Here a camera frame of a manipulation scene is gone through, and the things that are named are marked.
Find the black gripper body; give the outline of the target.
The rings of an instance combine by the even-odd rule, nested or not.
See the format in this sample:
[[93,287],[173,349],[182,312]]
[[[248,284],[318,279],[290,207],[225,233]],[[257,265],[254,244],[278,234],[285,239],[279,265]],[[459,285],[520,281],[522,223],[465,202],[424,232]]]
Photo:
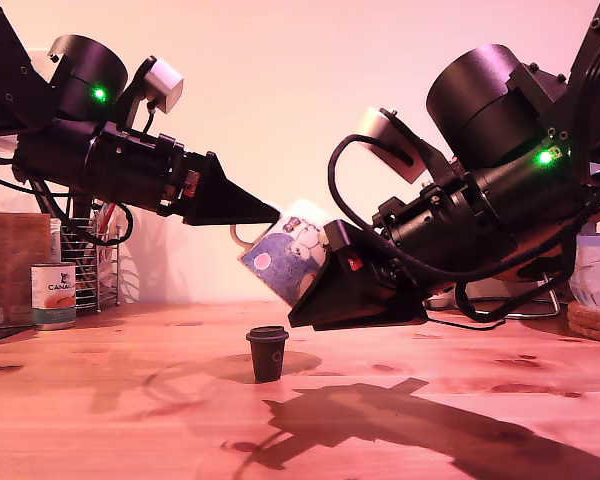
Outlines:
[[159,215],[183,215],[190,206],[189,161],[184,146],[169,136],[138,137],[107,127],[88,143],[85,191]]
[[516,184],[498,171],[454,174],[406,204],[392,197],[373,225],[402,252],[449,272],[499,264],[519,241],[512,230]]

